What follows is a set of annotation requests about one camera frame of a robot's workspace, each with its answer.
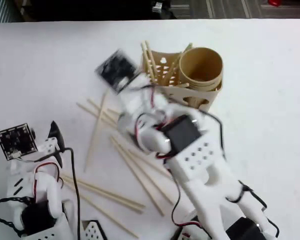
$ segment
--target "white tabletop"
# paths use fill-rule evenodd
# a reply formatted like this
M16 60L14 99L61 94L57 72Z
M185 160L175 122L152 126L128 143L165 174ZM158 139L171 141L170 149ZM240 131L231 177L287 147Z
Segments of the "white tabletop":
M178 52L192 42L222 56L224 87L210 111L223 121L229 164L267 202L266 214L280 227L282 237L300 239L300 20L0 24L0 130L29 123L42 142L55 120L66 145L75 151L79 177L145 203L147 208L138 215L84 193L140 239L168 239L176 229L170 221L172 206L158 195L166 216L159 215L115 152L109 128L100 131L95 161L83 174L95 120L76 102L92 97L100 103L106 86L96 79L95 67L118 48L139 63L144 40L159 52ZM114 101L109 98L110 107ZM0 198L6 194L7 166L0 148ZM65 168L70 172L70 162ZM159 176L158 180L177 197L169 180ZM191 208L180 206L179 219ZM82 202L81 209L84 219L100 220L108 239L134 239L86 203ZM0 216L11 219L5 204L0 206ZM0 239L17 236L0 223Z

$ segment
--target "black circuit board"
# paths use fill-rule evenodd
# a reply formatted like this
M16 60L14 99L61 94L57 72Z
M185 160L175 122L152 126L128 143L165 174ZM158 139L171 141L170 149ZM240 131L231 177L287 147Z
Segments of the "black circuit board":
M38 151L27 123L0 131L0 146L7 160Z
M140 74L137 66L121 50L117 50L112 54L104 63L96 68L95 72L117 94L125 89Z

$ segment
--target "white robotic arm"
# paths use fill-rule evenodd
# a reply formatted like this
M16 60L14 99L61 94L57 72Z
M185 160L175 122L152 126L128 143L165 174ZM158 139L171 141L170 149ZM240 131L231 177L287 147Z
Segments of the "white robotic arm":
M226 198L238 204L254 222L250 224L252 229L260 229L260 236L255 239L272 238L265 233L272 223L263 213L265 203L233 175L225 161L223 144L216 147L209 141L211 133L204 123L204 116L211 116L209 113L169 103L156 91L159 86L150 84L120 51L96 72L123 103L119 131L146 154L157 152L157 158L164 159L165 166L195 206L199 227L214 240L237 239L234 227L226 232L222 223L220 204ZM202 181L202 175L208 176L207 182Z

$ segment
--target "chopstick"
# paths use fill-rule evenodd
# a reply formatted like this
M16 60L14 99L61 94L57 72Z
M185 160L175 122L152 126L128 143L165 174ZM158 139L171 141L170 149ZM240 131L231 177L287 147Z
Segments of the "chopstick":
M75 192L75 188L72 184L65 182L64 183L68 188L70 188L73 192ZM82 193L80 194L80 198L85 200L88 204L90 204L93 208L101 212L103 215L105 215L107 218L109 218L112 222L114 222L118 227L120 227L122 230L124 230L126 233L134 236L135 238L139 238L133 231L126 228L122 223L120 223L115 217L111 216L110 213L106 212L102 207L96 205L93 203L88 197L84 196Z

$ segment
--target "cable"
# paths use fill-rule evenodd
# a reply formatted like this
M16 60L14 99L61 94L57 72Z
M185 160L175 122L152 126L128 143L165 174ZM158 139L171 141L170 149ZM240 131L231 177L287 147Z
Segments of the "cable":
M178 226L178 227L185 227L185 226L190 226L190 225L196 225L198 228L202 229L208 236L210 239L212 239L212 237L210 236L210 234L206 231L206 229L197 221L189 221L189 222L185 222L185 223L176 223L175 222L175 219L174 219L174 213L175 213L175 210L180 202L180 199L181 199L181 191L180 191L180 187L179 187L179 184L176 180L176 178L171 174L172 178L173 178L173 181L175 182L175 185L176 185L176 188L178 190L178 199L172 209L172 212L171 212L171 220L172 222L174 223L174 225Z
M79 195L79 189L77 185L77 178L76 178L76 170L75 170L75 154L74 150L71 147L66 147L63 151L70 151L71 152L71 168L72 168L72 178L75 188L75 194L76 194L76 201L77 201L77 240L81 239L80 236L80 195Z
M222 124L222 121L217 118L216 116L212 115L211 113L208 113L207 111L198 109L202 114L204 115L208 115L209 117L211 117L212 119L214 119L218 124L219 124L219 129L220 129L220 147L222 150L222 156L224 158L224 160L227 162L227 158L226 158L226 152L225 152L225 144L224 144L224 127Z
M0 203L5 203L5 202L9 202L9 201L20 202L20 203L24 203L27 206L29 206L30 204L32 204L34 202L34 199L30 198L28 196L5 197L5 198L0 199ZM12 221L6 221L6 220L0 218L0 223L3 223L5 225L7 225L8 227L12 228L19 237L21 237L21 235L25 233L24 230L17 229Z

